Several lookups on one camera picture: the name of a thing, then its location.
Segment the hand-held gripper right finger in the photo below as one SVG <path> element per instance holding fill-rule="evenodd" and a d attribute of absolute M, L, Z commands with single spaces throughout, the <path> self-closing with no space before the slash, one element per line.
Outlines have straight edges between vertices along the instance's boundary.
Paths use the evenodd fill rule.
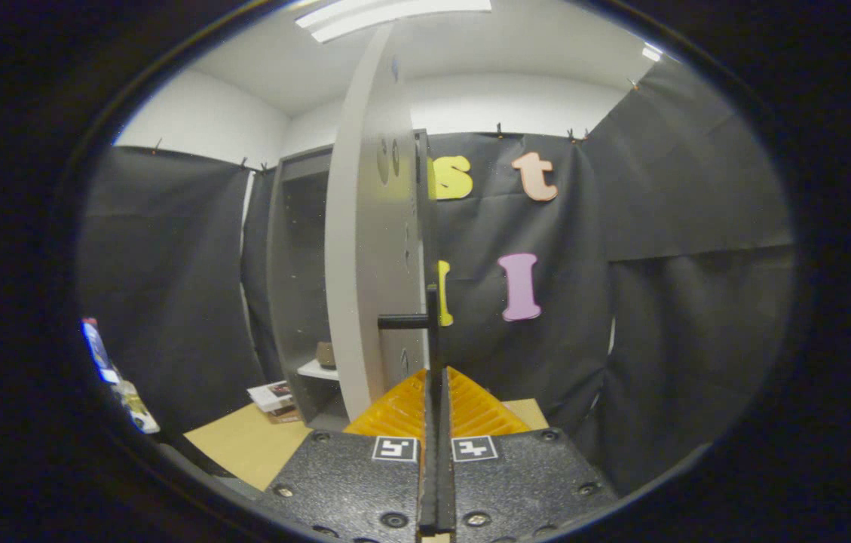
<path fill-rule="evenodd" d="M 528 542 L 617 501 L 563 430 L 532 428 L 451 367 L 436 436 L 436 530 L 453 542 Z"/>

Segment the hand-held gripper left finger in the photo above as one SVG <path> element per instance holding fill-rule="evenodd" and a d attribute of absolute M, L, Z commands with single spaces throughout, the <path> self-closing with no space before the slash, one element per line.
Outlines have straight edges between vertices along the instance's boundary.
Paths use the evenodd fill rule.
<path fill-rule="evenodd" d="M 343 431 L 311 431 L 260 505 L 344 542 L 418 542 L 435 534 L 429 384 L 428 371 L 419 370 Z"/>

